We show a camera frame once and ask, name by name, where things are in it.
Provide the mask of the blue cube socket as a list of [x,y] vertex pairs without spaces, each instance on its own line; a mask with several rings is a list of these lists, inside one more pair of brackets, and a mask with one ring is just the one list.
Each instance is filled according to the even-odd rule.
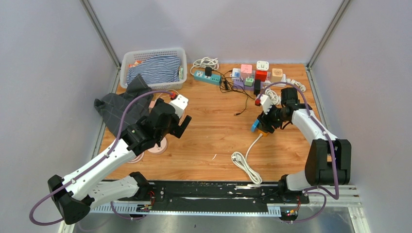
[[254,133],[257,130],[258,125],[259,125],[259,120],[257,119],[251,126],[251,132]]

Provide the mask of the orange power strip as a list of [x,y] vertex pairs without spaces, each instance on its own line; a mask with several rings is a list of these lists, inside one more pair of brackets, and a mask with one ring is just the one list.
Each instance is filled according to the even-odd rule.
[[265,132],[265,131],[263,131],[263,130],[260,130],[260,129],[257,129],[257,132],[262,136],[262,137],[266,137],[266,136],[268,136],[268,132]]

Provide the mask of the round pink power strip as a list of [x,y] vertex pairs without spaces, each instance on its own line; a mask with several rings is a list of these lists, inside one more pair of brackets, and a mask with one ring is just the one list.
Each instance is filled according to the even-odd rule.
[[163,138],[160,142],[160,145],[155,144],[152,148],[148,149],[147,151],[152,154],[162,154],[166,151],[168,147],[168,142],[166,138]]

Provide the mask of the light pink usb charger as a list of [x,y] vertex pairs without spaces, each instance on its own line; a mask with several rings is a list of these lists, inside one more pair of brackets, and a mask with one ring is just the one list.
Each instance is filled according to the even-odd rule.
[[149,104],[149,108],[150,108],[150,109],[153,109],[154,106],[155,106],[155,101],[151,101],[150,104]]

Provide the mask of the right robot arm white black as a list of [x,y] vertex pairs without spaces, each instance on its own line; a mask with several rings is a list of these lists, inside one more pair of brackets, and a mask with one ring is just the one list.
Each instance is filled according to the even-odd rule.
[[257,117],[259,130],[274,133],[276,129],[292,124],[310,144],[304,169],[283,175],[279,180],[278,198],[288,203],[296,198],[297,192],[326,190],[324,186],[331,185],[334,191],[326,193],[339,199],[339,186],[350,181],[351,143],[335,136],[317,119],[297,86],[290,85],[281,90],[280,107],[274,105],[264,92],[257,95],[255,104],[262,107],[262,113]]

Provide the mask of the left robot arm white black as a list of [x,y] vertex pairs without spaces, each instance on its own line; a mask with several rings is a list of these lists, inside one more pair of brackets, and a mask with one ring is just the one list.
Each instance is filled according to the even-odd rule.
[[120,130],[120,138],[80,169],[64,177],[54,175],[48,180],[49,190],[62,219],[74,224],[92,209],[111,201],[134,197],[149,198],[150,185],[140,172],[132,172],[123,179],[100,184],[119,166],[133,160],[155,145],[160,145],[167,134],[180,138],[191,121],[180,118],[189,100],[178,95],[169,103],[158,100],[148,116]]

